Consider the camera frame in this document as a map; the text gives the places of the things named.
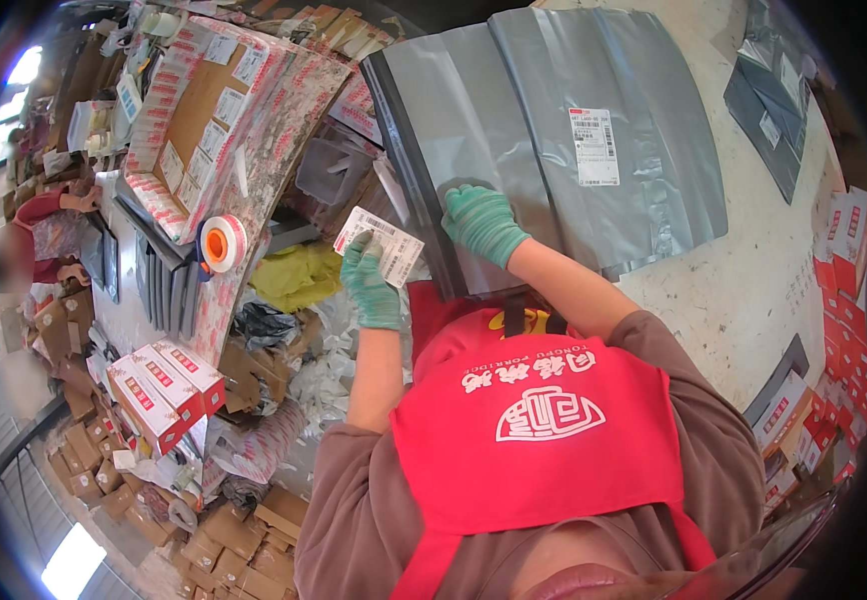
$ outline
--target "person in background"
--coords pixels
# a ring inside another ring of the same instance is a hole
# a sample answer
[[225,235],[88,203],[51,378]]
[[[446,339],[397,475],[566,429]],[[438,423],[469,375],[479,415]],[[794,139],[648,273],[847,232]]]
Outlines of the person in background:
[[31,284],[76,278],[89,285],[80,262],[80,241],[90,223],[83,213],[97,210],[101,188],[83,197],[64,187],[34,196],[0,228],[0,293],[27,293]]
[[340,275],[356,374],[317,450],[300,597],[656,598],[757,533],[751,428],[663,322],[524,233],[500,192],[464,185],[445,205],[453,242],[542,295],[570,335],[517,335],[519,315],[498,331],[501,309],[481,305],[414,338],[406,390],[398,292],[359,235]]

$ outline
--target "brown cardboard box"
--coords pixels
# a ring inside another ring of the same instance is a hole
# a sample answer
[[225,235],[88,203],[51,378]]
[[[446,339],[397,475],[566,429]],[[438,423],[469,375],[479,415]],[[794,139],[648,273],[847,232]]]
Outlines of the brown cardboard box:
[[104,494],[110,494],[124,485],[124,477],[114,468],[113,462],[105,460],[96,472],[96,485],[103,490]]
[[214,570],[217,558],[223,550],[224,546],[213,541],[203,527],[197,527],[180,554],[196,569],[209,573]]
[[59,300],[54,300],[47,306],[43,306],[33,318],[33,323],[43,339],[50,364],[59,366],[61,359],[71,351],[71,338],[67,331],[67,312],[63,305]]
[[70,486],[73,486],[73,495],[83,500],[84,504],[91,508],[100,504],[104,493],[97,486],[94,474],[89,470],[73,475],[69,482]]
[[192,564],[187,569],[187,572],[181,573],[181,575],[193,580],[193,582],[197,584],[198,587],[203,588],[206,592],[213,592],[217,589],[217,586],[219,585],[216,579],[211,577],[209,574],[201,571]]
[[104,462],[104,455],[101,454],[101,451],[90,440],[90,436],[87,435],[87,429],[83,426],[83,423],[77,423],[67,429],[64,436],[80,458],[84,471],[95,472],[101,463]]
[[287,552],[287,549],[291,547],[291,544],[288,541],[285,541],[272,533],[267,533],[263,537],[263,543],[269,544],[281,552]]
[[148,516],[144,516],[138,510],[136,503],[132,504],[130,508],[126,510],[126,515],[128,520],[133,523],[133,526],[137,528],[139,533],[143,534],[145,538],[150,540],[153,546],[163,546],[172,538],[171,534],[164,531],[164,528],[160,526],[160,523]]
[[264,538],[242,522],[240,511],[230,502],[207,517],[200,527],[211,540],[220,542],[248,561]]
[[273,486],[254,514],[272,527],[294,539],[300,537],[300,525],[307,515],[307,503],[281,486]]
[[267,527],[266,536],[268,538],[270,538],[270,537],[277,538],[279,540],[286,542],[287,544],[289,544],[291,546],[297,546],[297,538],[296,537],[294,537],[293,535],[287,535],[284,532],[277,529],[276,527]]
[[257,554],[250,561],[250,567],[259,571],[263,576],[296,590],[294,585],[294,557],[284,554],[271,544],[263,543],[259,546]]
[[180,580],[180,588],[177,589],[177,595],[181,598],[190,600],[194,597],[194,592],[197,591],[197,584],[190,577],[184,577]]
[[96,445],[96,449],[103,455],[104,460],[111,462],[114,460],[114,450],[126,450],[124,445],[114,436],[104,438]]
[[83,461],[80,460],[80,456],[77,455],[77,451],[70,444],[65,443],[60,446],[60,455],[64,457],[64,461],[67,463],[67,468],[71,474],[87,471],[83,466]]
[[127,484],[134,494],[137,494],[144,486],[144,480],[133,473],[121,473],[120,475],[123,476],[123,483]]
[[113,493],[108,493],[101,498],[100,503],[103,504],[107,515],[114,519],[120,519],[128,511],[128,508],[133,506],[133,491],[127,484],[121,484]]
[[56,451],[53,454],[50,454],[47,459],[50,462],[50,466],[53,467],[53,472],[57,475],[57,479],[60,480],[60,484],[67,490],[67,493],[71,496],[74,495],[74,486],[71,484],[71,477],[74,474],[71,472],[71,468],[67,465],[67,461],[64,459],[63,455],[60,451]]
[[89,342],[87,333],[94,323],[94,295],[91,290],[81,290],[76,294],[61,297],[60,304],[67,310],[67,322],[77,325],[80,344]]
[[107,428],[104,426],[104,422],[101,421],[99,416],[87,423],[86,426],[87,435],[90,436],[90,439],[93,440],[94,444],[100,444],[104,438],[107,437]]
[[97,416],[97,407],[90,399],[90,394],[85,394],[70,384],[64,385],[64,400],[70,407],[73,420],[81,423]]
[[244,592],[252,594],[258,600],[281,600],[287,586],[281,582],[273,581],[249,566],[243,570],[242,586]]
[[237,556],[230,548],[224,548],[216,559],[216,566],[211,575],[213,579],[224,584],[228,588],[235,588],[241,583],[244,569],[248,566],[246,559]]
[[90,376],[90,371],[87,370],[87,360],[82,356],[61,360],[60,378],[87,397],[90,397],[91,394],[98,396],[101,394],[94,379]]

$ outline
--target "tape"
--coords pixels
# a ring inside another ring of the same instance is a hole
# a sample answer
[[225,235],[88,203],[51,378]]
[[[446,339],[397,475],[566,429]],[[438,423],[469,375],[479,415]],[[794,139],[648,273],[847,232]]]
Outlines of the tape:
[[207,219],[200,232],[200,248],[211,271],[230,271],[244,262],[248,253],[244,225],[233,215]]

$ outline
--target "green gloved hand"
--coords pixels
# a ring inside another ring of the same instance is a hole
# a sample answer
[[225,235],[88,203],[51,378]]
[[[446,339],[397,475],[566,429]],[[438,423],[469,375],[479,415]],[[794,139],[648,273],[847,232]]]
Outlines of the green gloved hand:
[[340,283],[359,309],[357,322],[371,330],[400,330],[400,294],[380,273],[384,247],[364,231],[347,246]]
[[514,249],[531,237],[513,220],[511,202],[496,190],[464,183],[447,190],[440,220],[453,243],[507,268]]

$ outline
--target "plastic wrap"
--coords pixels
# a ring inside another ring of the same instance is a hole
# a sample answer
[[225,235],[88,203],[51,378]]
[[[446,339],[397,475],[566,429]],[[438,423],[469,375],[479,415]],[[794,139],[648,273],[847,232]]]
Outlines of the plastic wrap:
[[[727,233],[704,103],[656,15],[519,8],[493,15],[489,26],[570,257],[618,281]],[[579,185],[570,109],[609,112],[619,184]]]

